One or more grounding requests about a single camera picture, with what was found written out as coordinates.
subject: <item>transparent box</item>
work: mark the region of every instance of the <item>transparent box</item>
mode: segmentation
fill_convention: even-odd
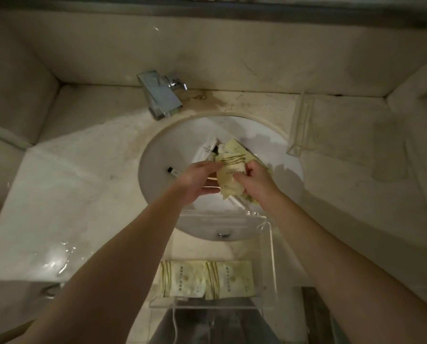
[[[166,249],[164,260],[250,260],[252,263],[255,296],[206,301],[204,298],[163,297],[158,270],[147,298],[149,308],[185,309],[272,309],[276,303],[274,248],[271,224],[265,216],[248,211],[198,211],[182,212],[177,226],[181,231],[173,234],[183,239],[187,248]]]

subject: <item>faucet handle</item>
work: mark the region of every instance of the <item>faucet handle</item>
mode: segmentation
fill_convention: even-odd
[[[168,82],[169,88],[172,90],[176,90],[179,88],[183,88],[184,90],[188,90],[186,87],[186,84],[184,84],[181,80],[179,75],[174,71],[164,76]]]

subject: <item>sink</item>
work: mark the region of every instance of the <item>sink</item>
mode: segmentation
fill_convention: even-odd
[[[212,116],[187,119],[160,132],[145,148],[139,163],[139,184],[145,200],[150,203],[164,192],[175,178],[167,172],[169,167],[183,171],[195,160],[203,144],[211,137],[226,143],[235,138],[254,153],[262,162],[273,169],[277,186],[294,201],[299,202],[303,190],[303,171],[299,158],[287,155],[287,141],[271,128],[248,118],[237,116]],[[177,228],[195,237],[208,240],[241,240],[259,234],[259,217],[266,213],[259,205],[247,203],[251,216],[243,224],[231,220],[226,229],[228,234],[212,234],[206,229],[194,229],[185,216],[179,220]],[[186,210],[214,211],[218,215],[226,211],[238,212],[230,200],[223,200],[221,194],[199,197]],[[250,229],[244,227],[253,222]],[[216,230],[224,231],[217,225]]]

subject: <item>white cable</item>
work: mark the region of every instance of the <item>white cable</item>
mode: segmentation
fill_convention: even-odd
[[[175,330],[175,337],[172,344],[176,344],[177,342],[177,336],[178,336],[178,330],[177,330],[177,322],[175,321],[175,307],[177,305],[177,297],[174,299],[174,302],[172,303],[172,322],[174,323],[174,330]]]

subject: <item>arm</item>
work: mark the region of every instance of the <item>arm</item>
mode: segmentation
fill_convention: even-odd
[[[256,161],[246,191],[277,221],[316,289],[353,344],[426,343],[427,304],[338,240],[285,196]]]
[[[221,164],[192,164],[159,199],[100,248],[70,279],[22,343],[125,343],[184,205],[219,192],[210,173]]]

